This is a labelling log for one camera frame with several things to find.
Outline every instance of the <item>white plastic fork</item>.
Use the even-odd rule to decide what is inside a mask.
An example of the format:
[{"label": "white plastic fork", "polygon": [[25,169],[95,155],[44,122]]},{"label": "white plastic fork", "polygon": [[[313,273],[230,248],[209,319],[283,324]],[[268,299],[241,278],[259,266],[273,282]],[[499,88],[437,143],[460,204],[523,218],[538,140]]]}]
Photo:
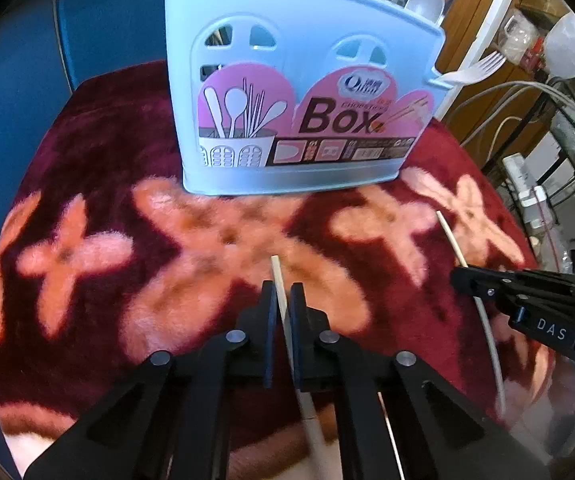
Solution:
[{"label": "white plastic fork", "polygon": [[496,70],[500,69],[505,61],[506,59],[503,54],[495,52],[494,54],[484,57],[468,68],[443,74],[442,76],[437,77],[436,81],[457,85],[472,85],[474,83],[480,83],[496,72]]}]

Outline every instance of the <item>fleece blanket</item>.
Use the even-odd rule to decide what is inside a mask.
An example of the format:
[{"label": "fleece blanket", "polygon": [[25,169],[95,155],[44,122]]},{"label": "fleece blanket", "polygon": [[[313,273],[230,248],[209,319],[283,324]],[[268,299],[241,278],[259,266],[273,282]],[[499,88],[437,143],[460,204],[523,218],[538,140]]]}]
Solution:
[{"label": "fleece blanket", "polygon": [[[439,122],[379,185],[219,198],[187,193],[181,175],[164,62],[83,83],[40,144],[0,234],[0,424],[21,472],[152,351],[190,351],[231,329],[271,278],[272,254],[334,330],[415,352],[494,415],[481,322],[449,284],[455,257],[435,211],[469,263],[535,262]],[[553,356],[488,308],[511,425]],[[333,449],[328,402],[319,416]],[[232,479],[295,471],[308,449],[293,391],[238,392],[231,449]]]}]

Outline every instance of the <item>metal screw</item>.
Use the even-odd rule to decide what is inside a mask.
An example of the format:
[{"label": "metal screw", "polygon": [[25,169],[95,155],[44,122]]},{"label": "metal screw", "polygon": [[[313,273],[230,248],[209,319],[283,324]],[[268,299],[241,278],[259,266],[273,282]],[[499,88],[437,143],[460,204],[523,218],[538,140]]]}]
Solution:
[{"label": "metal screw", "polygon": [[170,362],[171,354],[165,350],[158,350],[150,356],[150,362],[154,366],[163,366]]},{"label": "metal screw", "polygon": [[408,352],[407,350],[403,350],[402,352],[398,352],[396,354],[396,360],[400,365],[411,366],[416,362],[416,355],[414,355],[412,352]]},{"label": "metal screw", "polygon": [[341,336],[337,332],[334,332],[333,330],[323,330],[319,334],[319,339],[323,343],[332,345],[334,343],[337,343],[339,339],[341,339]]},{"label": "metal screw", "polygon": [[242,343],[245,341],[247,334],[243,332],[243,330],[230,330],[227,334],[225,334],[225,338],[230,343]]}]

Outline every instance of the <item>light blue plastic container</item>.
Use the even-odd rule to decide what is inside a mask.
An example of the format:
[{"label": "light blue plastic container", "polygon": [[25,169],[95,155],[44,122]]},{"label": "light blue plastic container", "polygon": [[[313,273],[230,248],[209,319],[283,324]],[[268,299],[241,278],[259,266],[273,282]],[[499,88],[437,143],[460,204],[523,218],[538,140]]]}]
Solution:
[{"label": "light blue plastic container", "polygon": [[[314,83],[356,65],[381,68],[396,81],[398,95],[422,89],[433,110],[451,85],[437,82],[435,62],[445,41],[440,27],[385,0],[165,0],[168,70],[183,184],[207,195],[265,194],[338,189],[391,180],[404,158],[365,162],[215,168],[199,145],[197,99],[204,66],[238,62],[269,65],[293,86],[299,102]],[[226,46],[208,46],[220,27],[232,27]],[[252,46],[260,26],[272,47]],[[352,59],[339,50],[360,42]]]}]

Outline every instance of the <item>printed spoon illustration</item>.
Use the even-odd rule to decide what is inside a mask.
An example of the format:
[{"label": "printed spoon illustration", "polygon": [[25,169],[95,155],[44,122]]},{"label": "printed spoon illustration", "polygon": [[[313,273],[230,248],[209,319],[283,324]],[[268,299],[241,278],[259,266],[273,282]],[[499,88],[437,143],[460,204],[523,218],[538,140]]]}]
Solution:
[{"label": "printed spoon illustration", "polygon": [[225,132],[222,130],[222,113],[221,105],[218,103],[218,97],[216,96],[216,90],[211,86],[208,86],[205,91],[205,99],[207,99],[207,106],[209,106],[209,111],[212,114],[214,124],[216,125],[216,131],[218,132],[221,139],[225,138]]},{"label": "printed spoon illustration", "polygon": [[232,118],[232,123],[230,124],[230,139],[234,138],[234,126],[236,120],[245,111],[246,107],[247,94],[240,88],[230,88],[225,94],[225,109]]},{"label": "printed spoon illustration", "polygon": [[269,110],[265,114],[265,117],[263,117],[263,120],[256,127],[256,129],[254,129],[250,137],[256,137],[256,134],[259,131],[261,131],[263,126],[269,123],[269,121],[273,121],[274,119],[276,119],[279,115],[281,115],[285,111],[286,108],[287,108],[287,101],[276,101],[273,105],[271,105],[269,107]]}]

